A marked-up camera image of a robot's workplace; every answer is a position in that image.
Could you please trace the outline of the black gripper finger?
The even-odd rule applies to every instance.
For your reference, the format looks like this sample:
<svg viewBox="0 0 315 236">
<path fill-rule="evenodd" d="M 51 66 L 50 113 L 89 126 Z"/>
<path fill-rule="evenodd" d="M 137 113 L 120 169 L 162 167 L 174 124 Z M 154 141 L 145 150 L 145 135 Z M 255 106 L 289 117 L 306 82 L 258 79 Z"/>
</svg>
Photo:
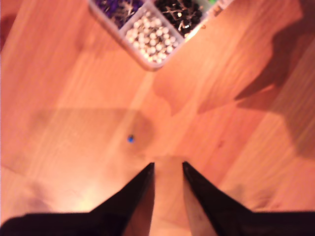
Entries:
<svg viewBox="0 0 315 236">
<path fill-rule="evenodd" d="M 155 164 L 149 163 L 119 192 L 91 211 L 94 234 L 148 234 L 155 203 Z"/>
<path fill-rule="evenodd" d="M 244 235 L 239 217 L 251 211 L 182 163 L 183 193 L 192 235 Z"/>
</svg>

